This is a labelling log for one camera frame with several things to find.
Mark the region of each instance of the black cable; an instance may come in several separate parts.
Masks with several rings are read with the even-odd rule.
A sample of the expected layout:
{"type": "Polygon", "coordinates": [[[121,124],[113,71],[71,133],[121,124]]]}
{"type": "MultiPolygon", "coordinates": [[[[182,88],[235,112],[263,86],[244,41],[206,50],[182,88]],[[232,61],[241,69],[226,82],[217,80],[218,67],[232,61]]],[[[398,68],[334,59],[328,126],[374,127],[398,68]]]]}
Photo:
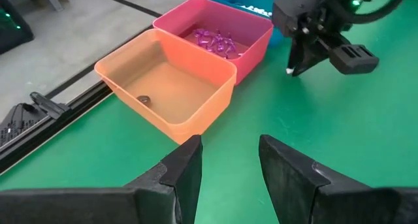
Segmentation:
{"type": "Polygon", "coordinates": [[[328,0],[330,9],[341,19],[351,24],[367,24],[390,14],[403,0],[390,0],[381,8],[368,14],[353,14],[348,12],[337,0],[328,0]]]}

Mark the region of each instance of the green table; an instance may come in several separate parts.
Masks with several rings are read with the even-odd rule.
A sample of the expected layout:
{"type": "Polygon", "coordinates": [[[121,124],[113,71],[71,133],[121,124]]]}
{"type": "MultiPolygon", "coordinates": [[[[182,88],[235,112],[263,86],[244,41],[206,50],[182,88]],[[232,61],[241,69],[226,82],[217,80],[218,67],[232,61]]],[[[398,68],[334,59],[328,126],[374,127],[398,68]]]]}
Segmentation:
{"type": "MultiPolygon", "coordinates": [[[[372,187],[418,186],[417,10],[418,0],[405,0],[347,34],[381,58],[371,74],[344,76],[324,61],[291,78],[289,40],[269,50],[202,137],[196,223],[277,223],[259,164],[260,134],[372,187]]],[[[2,175],[0,189],[122,186],[175,147],[111,95],[2,175]]]]}

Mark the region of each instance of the concrete floor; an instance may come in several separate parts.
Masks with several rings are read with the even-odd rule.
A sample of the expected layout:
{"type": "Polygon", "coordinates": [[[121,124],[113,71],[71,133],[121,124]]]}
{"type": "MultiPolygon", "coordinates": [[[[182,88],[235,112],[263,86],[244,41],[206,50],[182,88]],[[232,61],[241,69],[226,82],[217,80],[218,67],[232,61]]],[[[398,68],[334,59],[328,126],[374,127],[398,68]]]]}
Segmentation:
{"type": "MultiPolygon", "coordinates": [[[[0,55],[0,121],[13,105],[30,102],[32,91],[48,93],[155,19],[113,0],[69,1],[61,12],[12,1],[35,40],[0,55]]],[[[127,1],[164,13],[185,0],[127,1]]],[[[98,81],[92,72],[53,100],[66,103],[98,81]]]]}

